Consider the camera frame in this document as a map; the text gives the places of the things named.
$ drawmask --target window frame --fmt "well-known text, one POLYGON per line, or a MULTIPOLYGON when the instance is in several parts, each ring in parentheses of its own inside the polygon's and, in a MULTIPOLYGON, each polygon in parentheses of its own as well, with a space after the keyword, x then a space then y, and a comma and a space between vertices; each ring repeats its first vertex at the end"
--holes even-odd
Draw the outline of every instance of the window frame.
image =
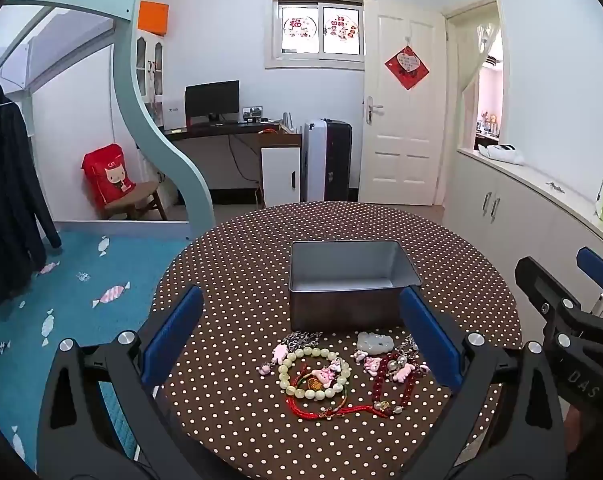
POLYGON ((364 37, 364 12, 363 3, 366 0, 267 0, 265 22, 265 68, 341 68, 347 70, 364 70, 365 37, 364 37), (300 7, 317 6, 319 53, 318 54, 293 54, 281 51, 281 35, 283 23, 280 6, 300 7), (353 54, 326 54, 323 52, 323 9, 337 7, 355 9, 359 12, 359 55, 353 54))

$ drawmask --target white cabinet counter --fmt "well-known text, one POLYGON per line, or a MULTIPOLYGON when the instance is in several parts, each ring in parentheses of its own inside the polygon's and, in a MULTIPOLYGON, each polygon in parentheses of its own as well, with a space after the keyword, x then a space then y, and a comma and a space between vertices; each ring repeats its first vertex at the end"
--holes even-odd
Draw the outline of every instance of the white cabinet counter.
POLYGON ((531 256, 590 312, 601 289, 575 261, 590 247, 603 258, 603 222, 595 204, 526 166, 457 150, 443 224, 497 268, 517 301, 523 340, 542 340, 543 318, 515 283, 517 262, 531 256), (564 192, 550 186, 554 182, 564 192))

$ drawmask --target cat printed bag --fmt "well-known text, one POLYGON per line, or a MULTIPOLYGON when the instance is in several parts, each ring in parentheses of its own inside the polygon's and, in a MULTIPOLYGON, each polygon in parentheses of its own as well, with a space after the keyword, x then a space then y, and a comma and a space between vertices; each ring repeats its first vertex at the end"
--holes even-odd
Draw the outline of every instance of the cat printed bag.
POLYGON ((123 150, 119 144, 110 144, 84 156, 81 169, 90 183, 94 204, 103 209, 135 189, 128 178, 123 150))

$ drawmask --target gray metal container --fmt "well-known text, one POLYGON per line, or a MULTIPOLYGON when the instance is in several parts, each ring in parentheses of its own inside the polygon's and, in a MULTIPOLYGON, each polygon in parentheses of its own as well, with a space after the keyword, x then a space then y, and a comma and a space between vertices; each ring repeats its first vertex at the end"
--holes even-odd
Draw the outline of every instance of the gray metal container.
POLYGON ((421 283, 395 240, 293 242, 290 324, 310 332, 400 326, 399 293, 421 283))

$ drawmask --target brown tablecloth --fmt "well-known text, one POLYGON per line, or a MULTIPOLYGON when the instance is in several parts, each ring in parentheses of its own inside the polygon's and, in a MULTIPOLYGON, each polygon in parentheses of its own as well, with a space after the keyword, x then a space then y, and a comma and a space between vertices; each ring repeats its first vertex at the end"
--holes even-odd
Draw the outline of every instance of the brown tablecloth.
MULTIPOLYGON (((247 476, 276 480, 309 474, 330 480, 394 476, 421 443, 449 392, 432 377, 419 380, 407 409, 379 418, 367 412, 316 421, 297 418, 285 403, 277 376, 262 378, 290 333, 288 257, 294 240, 398 240, 435 307, 462 328, 483 333, 496 345, 518 348, 515 301, 495 268, 475 248, 424 218, 397 209, 346 202, 300 203, 255 211, 222 224, 175 258, 161 279, 151 314, 170 308, 188 282, 204 290, 200 325, 165 384, 164 393, 184 431, 247 476)), ((406 331, 392 330, 403 341, 406 331)), ((322 348, 351 364, 348 404, 370 404, 372 380, 355 364, 355 333, 324 334, 322 348)), ((291 375, 303 366, 297 359, 291 375)), ((307 358, 313 367, 325 360, 307 358)), ((400 401, 401 385, 386 383, 383 399, 400 401)), ((486 398, 476 436, 489 423, 499 397, 486 398)), ((332 402, 339 402, 335 396, 332 402)), ((299 400, 307 411, 322 402, 299 400)))

